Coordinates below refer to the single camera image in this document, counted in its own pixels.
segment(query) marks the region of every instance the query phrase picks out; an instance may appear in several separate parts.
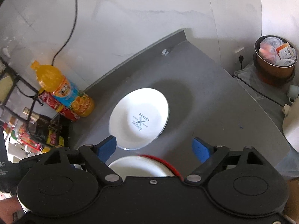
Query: white bowl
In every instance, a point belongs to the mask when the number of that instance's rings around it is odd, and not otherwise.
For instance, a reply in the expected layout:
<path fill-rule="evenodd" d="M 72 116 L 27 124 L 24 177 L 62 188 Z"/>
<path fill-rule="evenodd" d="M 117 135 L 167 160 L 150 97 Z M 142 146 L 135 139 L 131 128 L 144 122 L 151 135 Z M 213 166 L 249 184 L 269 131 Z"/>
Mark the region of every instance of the white bowl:
<path fill-rule="evenodd" d="M 125 156 L 109 165 L 123 180 L 127 176 L 167 177 L 174 174 L 162 163 L 143 156 Z"/>
<path fill-rule="evenodd" d="M 155 140 L 164 130 L 169 106 L 162 93 L 142 88 L 126 95 L 110 116 L 109 133 L 117 146 L 125 150 L 140 149 Z"/>

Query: orange bottle cap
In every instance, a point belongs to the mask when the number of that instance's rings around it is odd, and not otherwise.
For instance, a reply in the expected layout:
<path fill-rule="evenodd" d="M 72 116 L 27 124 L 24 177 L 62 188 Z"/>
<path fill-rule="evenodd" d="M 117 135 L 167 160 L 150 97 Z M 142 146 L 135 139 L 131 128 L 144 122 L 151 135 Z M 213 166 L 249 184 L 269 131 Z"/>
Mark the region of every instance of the orange bottle cap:
<path fill-rule="evenodd" d="M 35 60 L 30 67 L 36 71 L 40 67 L 40 64 L 37 60 Z"/>

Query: gray countertop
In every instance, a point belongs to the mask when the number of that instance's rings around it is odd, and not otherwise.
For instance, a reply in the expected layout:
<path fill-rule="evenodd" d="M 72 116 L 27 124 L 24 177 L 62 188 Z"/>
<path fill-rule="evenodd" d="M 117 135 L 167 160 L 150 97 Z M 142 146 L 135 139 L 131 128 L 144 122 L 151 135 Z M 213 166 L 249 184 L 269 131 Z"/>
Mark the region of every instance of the gray countertop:
<path fill-rule="evenodd" d="M 169 54 L 161 55 L 163 49 Z M 192 138 L 232 150 L 254 146 L 272 164 L 289 152 L 288 142 L 258 103 L 224 69 L 178 31 L 130 58 L 87 90 L 96 103 L 86 118 L 72 124 L 71 148 L 98 144 L 109 136 L 109 118 L 128 93 L 144 87 L 159 90 L 169 103 L 169 120 L 148 146 L 117 148 L 107 164 L 119 157 L 150 154 L 163 158 L 186 176 L 200 165 Z"/>

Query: plastic bag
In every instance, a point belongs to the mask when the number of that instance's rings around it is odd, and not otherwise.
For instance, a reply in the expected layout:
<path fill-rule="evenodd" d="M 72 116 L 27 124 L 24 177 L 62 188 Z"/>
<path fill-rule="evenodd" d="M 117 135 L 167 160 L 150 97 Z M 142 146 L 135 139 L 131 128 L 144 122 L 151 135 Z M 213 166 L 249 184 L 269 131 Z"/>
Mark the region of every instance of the plastic bag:
<path fill-rule="evenodd" d="M 289 59 L 280 59 L 276 49 L 282 46 L 284 42 L 276 37 L 265 38 L 260 44 L 259 55 L 267 62 L 278 66 L 289 66 L 295 63 L 297 53 L 292 48 L 294 56 Z"/>

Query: wall outlet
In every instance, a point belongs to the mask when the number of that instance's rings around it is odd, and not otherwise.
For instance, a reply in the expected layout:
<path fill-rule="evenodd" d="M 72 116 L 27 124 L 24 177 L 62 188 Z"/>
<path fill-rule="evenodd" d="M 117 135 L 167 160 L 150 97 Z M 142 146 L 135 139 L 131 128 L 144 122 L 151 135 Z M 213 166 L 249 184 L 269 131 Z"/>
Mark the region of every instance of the wall outlet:
<path fill-rule="evenodd" d="M 235 51 L 235 63 L 236 64 L 240 64 L 240 61 L 239 61 L 240 55 L 244 57 L 244 61 L 245 61 L 245 48 L 244 47 L 241 47 Z"/>

